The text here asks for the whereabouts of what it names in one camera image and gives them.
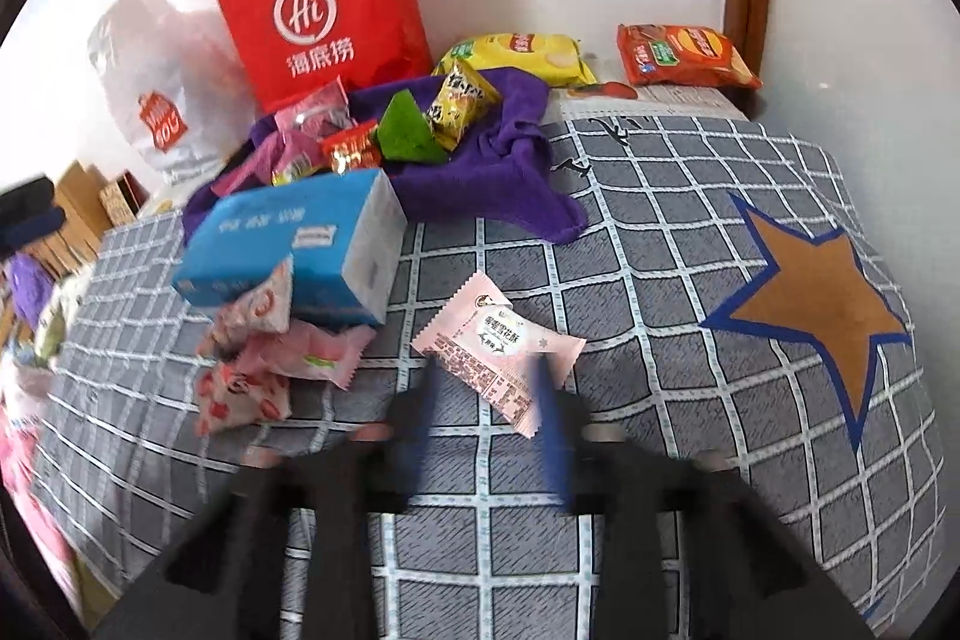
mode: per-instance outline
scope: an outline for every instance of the gray plaid fabric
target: gray plaid fabric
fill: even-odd
[[[522,316],[589,340],[568,386],[597,420],[671,455],[735,459],[872,626],[888,626],[942,550],[943,457],[913,348],[882,346],[854,453],[812,348],[697,325],[764,263],[734,191],[811,236],[844,226],[912,332],[832,160],[737,121],[598,118],[545,130],[555,161],[581,165],[552,177],[587,210],[584,236],[552,247],[491,220],[411,227],[387,324],[353,389],[294,381],[294,417],[272,427],[195,437],[192,386],[203,362],[191,354],[206,321],[169,287],[179,215],[107,238],[64,347],[35,490],[108,584],[121,591],[135,578],[248,445],[299,453],[378,418],[424,365],[411,337],[481,268]],[[625,132],[626,147],[616,138]],[[531,444],[453,378],[431,434],[414,509],[371,524],[382,633],[587,638],[597,523],[556,512]],[[661,518],[670,624],[684,637],[678,523]],[[283,605],[291,636],[312,533],[311,514],[297,512]]]

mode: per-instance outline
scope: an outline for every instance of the yellow chip bag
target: yellow chip bag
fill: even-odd
[[[522,68],[554,88],[596,84],[577,43],[555,33],[494,33],[467,39],[450,49],[433,73],[447,73],[458,59],[474,68]]]
[[[487,114],[487,110],[503,97],[475,68],[454,60],[450,73],[440,85],[440,92],[426,111],[433,138],[450,152],[459,145],[467,126]]]

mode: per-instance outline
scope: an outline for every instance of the purple cloth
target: purple cloth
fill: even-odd
[[[547,242],[573,242],[587,227],[587,214],[576,199],[555,193],[548,183],[550,143],[539,121],[549,87],[518,68],[490,68],[483,74],[503,95],[503,104],[467,130],[448,163],[386,166],[407,220],[491,218],[514,223]],[[441,76],[421,77],[352,92],[350,114],[361,122],[379,119],[390,99],[404,89],[426,109],[442,84]],[[259,143],[271,125],[275,127],[272,118],[265,118],[254,126]],[[206,186],[187,203],[187,240],[216,201]]]
[[[37,330],[40,314],[53,295],[54,281],[40,263],[26,253],[17,253],[11,258],[7,277],[13,295],[13,309],[32,330]]]

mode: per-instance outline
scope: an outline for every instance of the tissue box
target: tissue box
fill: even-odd
[[[221,199],[174,275],[191,304],[216,308],[294,257],[293,314],[318,325],[383,324],[407,220],[382,170],[309,177]]]

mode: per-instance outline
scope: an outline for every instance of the star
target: star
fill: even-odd
[[[812,239],[731,194],[767,266],[700,325],[805,342],[820,354],[854,453],[869,410],[877,347],[910,343],[904,321],[867,280],[843,228]]]

